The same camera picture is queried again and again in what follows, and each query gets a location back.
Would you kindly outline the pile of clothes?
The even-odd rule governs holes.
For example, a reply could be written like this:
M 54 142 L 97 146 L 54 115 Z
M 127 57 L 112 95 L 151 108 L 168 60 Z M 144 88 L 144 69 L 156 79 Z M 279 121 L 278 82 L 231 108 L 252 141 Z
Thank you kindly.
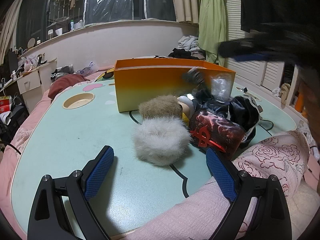
M 205 60 L 206 52 L 199 47 L 197 36 L 183 36 L 168 57 L 176 59 Z

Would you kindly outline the white fluffy pompom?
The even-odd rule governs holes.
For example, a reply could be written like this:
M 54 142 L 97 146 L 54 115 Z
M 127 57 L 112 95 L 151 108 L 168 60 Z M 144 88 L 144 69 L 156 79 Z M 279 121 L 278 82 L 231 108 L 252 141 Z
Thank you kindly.
M 133 135 L 136 157 L 155 166 L 169 166 L 186 153 L 191 135 L 175 117 L 145 119 Z

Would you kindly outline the dark red pillow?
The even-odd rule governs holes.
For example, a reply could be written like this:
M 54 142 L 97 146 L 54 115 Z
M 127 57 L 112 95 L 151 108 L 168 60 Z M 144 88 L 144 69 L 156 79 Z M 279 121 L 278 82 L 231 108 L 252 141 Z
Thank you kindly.
M 88 81 L 85 77 L 79 74 L 67 74 L 55 80 L 49 89 L 48 98 L 54 100 L 57 94 L 61 93 L 68 87 L 73 87 L 77 83 Z

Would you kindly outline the black hanging garment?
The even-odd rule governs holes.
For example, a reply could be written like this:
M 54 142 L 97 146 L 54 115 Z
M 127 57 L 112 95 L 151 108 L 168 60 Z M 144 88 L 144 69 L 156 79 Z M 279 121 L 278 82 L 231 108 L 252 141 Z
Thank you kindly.
M 285 23 L 303 32 L 319 32 L 319 0 L 241 0 L 241 30 L 262 31 L 267 23 Z

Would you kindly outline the orange gradient cardboard box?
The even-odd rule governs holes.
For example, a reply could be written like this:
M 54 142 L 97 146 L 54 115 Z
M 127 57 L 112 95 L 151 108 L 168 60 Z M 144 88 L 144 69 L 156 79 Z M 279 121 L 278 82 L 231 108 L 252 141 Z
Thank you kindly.
M 234 81 L 235 71 L 201 60 L 175 58 L 140 58 L 118 60 L 114 66 L 118 111 L 129 112 L 160 95 L 190 93 L 196 86 L 184 79 L 191 68 L 196 68 L 211 87 L 211 77 L 229 74 Z

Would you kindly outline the small white figurine toy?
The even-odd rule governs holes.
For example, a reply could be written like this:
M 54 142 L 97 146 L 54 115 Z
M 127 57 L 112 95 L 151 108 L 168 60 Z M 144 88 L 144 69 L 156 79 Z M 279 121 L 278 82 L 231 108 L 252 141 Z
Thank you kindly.
M 193 105 L 193 102 L 191 99 L 189 99 L 187 96 L 184 96 L 184 95 L 179 96 L 177 100 L 182 107 L 182 120 L 186 124 L 189 124 L 191 117 L 195 113 L 195 107 Z

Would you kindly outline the clear plastic wrapped item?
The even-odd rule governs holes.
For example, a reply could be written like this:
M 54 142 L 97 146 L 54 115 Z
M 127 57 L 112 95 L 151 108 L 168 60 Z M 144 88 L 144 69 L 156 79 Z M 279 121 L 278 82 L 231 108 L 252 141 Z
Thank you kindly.
M 233 80 L 231 74 L 218 74 L 210 78 L 211 94 L 219 102 L 227 102 L 231 96 Z

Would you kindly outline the red tissue box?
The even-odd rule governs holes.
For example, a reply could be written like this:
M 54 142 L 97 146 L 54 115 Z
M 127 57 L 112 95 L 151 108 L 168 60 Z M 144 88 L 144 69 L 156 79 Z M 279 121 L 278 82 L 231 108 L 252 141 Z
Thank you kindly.
M 1 96 L 0 97 L 0 113 L 8 112 L 11 110 L 12 97 Z

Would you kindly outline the white desk with drawers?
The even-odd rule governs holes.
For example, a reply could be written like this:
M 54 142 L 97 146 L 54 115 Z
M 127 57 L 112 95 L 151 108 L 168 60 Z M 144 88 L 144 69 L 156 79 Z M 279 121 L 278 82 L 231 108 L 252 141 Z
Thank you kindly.
M 50 88 L 52 72 L 57 68 L 57 58 L 35 68 L 29 74 L 7 82 L 1 89 L 1 96 L 18 93 L 23 98 L 29 113 L 42 99 L 43 94 Z

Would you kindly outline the black fabric bundle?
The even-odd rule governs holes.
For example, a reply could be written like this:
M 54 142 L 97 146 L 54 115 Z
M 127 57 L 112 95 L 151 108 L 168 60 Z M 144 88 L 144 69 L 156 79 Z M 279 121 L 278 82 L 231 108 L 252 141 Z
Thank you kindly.
M 193 99 L 195 110 L 209 109 L 214 114 L 238 124 L 245 131 L 245 136 L 239 148 L 249 145 L 256 134 L 256 125 L 260 121 L 260 112 L 255 100 L 249 96 L 235 96 L 226 102 L 219 102 L 213 96 L 207 97 L 200 92 L 198 98 Z

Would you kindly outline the beige fluffy pompom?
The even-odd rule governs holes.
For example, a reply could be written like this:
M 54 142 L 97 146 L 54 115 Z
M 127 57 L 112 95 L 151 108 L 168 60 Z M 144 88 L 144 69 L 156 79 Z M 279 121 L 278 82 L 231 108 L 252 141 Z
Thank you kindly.
M 181 118 L 183 108 L 174 95 L 161 95 L 141 103 L 138 110 L 143 119 Z

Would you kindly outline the pink rose patterned blanket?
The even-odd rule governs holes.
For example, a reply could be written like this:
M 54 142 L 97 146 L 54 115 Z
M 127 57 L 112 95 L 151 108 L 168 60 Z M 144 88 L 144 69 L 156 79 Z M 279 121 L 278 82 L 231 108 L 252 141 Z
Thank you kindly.
M 213 111 L 135 122 L 118 109 L 109 81 L 94 99 L 57 96 L 25 147 L 11 187 L 14 215 L 29 239 L 291 239 L 287 201 L 306 172 L 310 144 L 297 129 L 245 150 L 248 119 Z

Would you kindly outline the green hanging garment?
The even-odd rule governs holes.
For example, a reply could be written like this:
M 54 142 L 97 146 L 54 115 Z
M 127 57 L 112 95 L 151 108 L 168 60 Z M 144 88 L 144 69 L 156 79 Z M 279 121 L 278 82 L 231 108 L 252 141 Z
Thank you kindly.
M 199 15 L 199 47 L 206 52 L 206 61 L 224 66 L 218 46 L 227 40 L 225 0 L 201 0 Z

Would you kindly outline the teal black hair accessory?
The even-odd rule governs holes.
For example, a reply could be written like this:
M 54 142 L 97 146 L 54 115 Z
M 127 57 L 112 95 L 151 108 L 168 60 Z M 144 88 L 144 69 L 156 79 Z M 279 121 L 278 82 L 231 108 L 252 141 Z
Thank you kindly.
M 182 78 L 188 83 L 193 83 L 195 85 L 201 85 L 204 83 L 204 77 L 197 67 L 189 69 L 182 75 Z

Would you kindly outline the dark red marbled pouch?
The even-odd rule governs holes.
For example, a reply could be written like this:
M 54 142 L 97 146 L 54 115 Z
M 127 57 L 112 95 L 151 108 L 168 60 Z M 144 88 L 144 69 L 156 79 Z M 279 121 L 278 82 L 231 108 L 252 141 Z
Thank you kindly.
M 189 120 L 191 144 L 202 151 L 213 148 L 224 159 L 230 160 L 241 144 L 245 131 L 241 126 L 200 109 Z

